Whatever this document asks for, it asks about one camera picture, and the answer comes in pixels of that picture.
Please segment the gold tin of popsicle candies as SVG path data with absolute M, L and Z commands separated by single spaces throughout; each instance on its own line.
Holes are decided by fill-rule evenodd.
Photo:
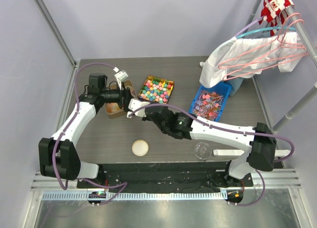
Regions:
M 130 100 L 136 98 L 136 92 L 130 80 L 122 83 L 121 88 L 116 81 L 110 82 L 106 88 L 105 110 L 110 119 L 124 116 L 128 112 Z

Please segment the clear glass jar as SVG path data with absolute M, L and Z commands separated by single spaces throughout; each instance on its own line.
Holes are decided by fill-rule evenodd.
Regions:
M 211 156 L 211 147 L 206 142 L 199 142 L 194 146 L 193 154 L 199 161 L 207 161 Z

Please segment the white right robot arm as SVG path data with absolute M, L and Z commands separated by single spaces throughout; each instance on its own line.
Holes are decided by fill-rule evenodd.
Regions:
M 208 140 L 242 150 L 242 155 L 231 160 L 223 174 L 225 183 L 230 186 L 252 171 L 271 172 L 274 168 L 276 140 L 269 135 L 265 124 L 258 123 L 256 127 L 222 124 L 186 111 L 174 113 L 156 104 L 147 105 L 138 115 L 175 139 Z

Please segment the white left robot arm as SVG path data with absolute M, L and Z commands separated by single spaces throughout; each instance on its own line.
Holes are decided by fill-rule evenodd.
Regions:
M 75 107 L 61 128 L 50 138 L 39 142 L 40 173 L 44 177 L 65 179 L 88 179 L 95 188 L 105 184 L 105 175 L 98 164 L 80 160 L 76 144 L 88 123 L 107 103 L 116 103 L 125 112 L 132 99 L 130 89 L 124 85 L 128 75 L 119 71 L 115 75 L 116 88 L 106 85 L 107 76 L 92 73 L 83 94 L 78 96 Z

